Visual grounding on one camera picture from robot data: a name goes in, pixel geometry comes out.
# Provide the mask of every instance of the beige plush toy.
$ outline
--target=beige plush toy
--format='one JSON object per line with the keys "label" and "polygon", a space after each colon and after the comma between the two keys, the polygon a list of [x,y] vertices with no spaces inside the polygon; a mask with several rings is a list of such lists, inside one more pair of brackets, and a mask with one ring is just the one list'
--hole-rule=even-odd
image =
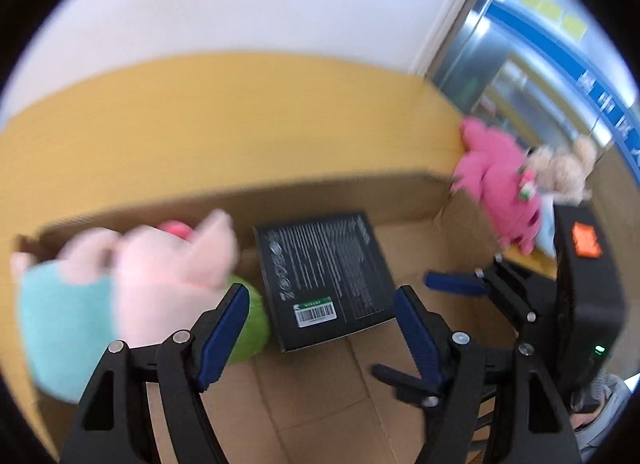
{"label": "beige plush toy", "polygon": [[558,204],[578,205],[591,198],[586,178],[593,171],[598,149],[590,137],[580,135],[572,151],[554,152],[548,146],[537,148],[527,158],[527,167],[537,173],[538,187],[553,193]]}

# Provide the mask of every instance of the barcode label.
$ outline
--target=barcode label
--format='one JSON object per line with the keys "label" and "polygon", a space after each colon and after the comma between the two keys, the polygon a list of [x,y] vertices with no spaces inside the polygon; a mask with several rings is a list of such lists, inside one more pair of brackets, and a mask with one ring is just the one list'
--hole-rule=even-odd
{"label": "barcode label", "polygon": [[316,323],[323,323],[337,319],[334,303],[331,298],[322,298],[308,303],[301,303],[293,306],[293,312],[296,314],[298,327],[308,327]]}

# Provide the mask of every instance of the blue gripper pad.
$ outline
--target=blue gripper pad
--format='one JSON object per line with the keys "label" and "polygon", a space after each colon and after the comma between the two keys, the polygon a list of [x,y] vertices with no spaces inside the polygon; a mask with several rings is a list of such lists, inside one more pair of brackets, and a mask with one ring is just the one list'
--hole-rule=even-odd
{"label": "blue gripper pad", "polygon": [[249,316],[249,291],[244,285],[240,285],[202,349],[198,373],[198,388],[201,392],[206,390],[209,384],[219,380],[247,316]]}
{"label": "blue gripper pad", "polygon": [[446,274],[430,270],[424,275],[424,284],[431,290],[442,290],[462,296],[480,297],[488,294],[482,279],[475,274]]}
{"label": "blue gripper pad", "polygon": [[439,389],[443,381],[440,353],[431,334],[423,325],[414,305],[409,301],[402,288],[399,288],[394,296],[394,310],[402,336],[404,336],[404,341],[414,358],[421,378],[434,389]]}

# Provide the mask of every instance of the barcode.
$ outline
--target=barcode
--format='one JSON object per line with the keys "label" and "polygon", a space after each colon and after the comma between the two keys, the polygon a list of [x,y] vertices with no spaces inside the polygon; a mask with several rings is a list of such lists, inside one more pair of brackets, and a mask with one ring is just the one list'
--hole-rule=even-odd
{"label": "barcode", "polygon": [[296,313],[296,321],[300,328],[315,325],[316,323],[331,321],[338,317],[335,313],[334,304],[331,301],[329,301],[329,303],[307,308],[301,308],[300,305],[294,305],[293,312]]}

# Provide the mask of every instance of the yellow tabletop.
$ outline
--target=yellow tabletop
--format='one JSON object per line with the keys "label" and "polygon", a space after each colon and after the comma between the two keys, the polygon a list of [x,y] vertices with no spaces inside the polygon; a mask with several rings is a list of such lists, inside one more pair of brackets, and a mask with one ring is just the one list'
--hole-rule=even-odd
{"label": "yellow tabletop", "polygon": [[14,117],[0,135],[0,354],[28,418],[42,434],[14,319],[14,235],[211,189],[405,169],[450,174],[463,153],[459,122],[415,76],[243,53],[132,66]]}

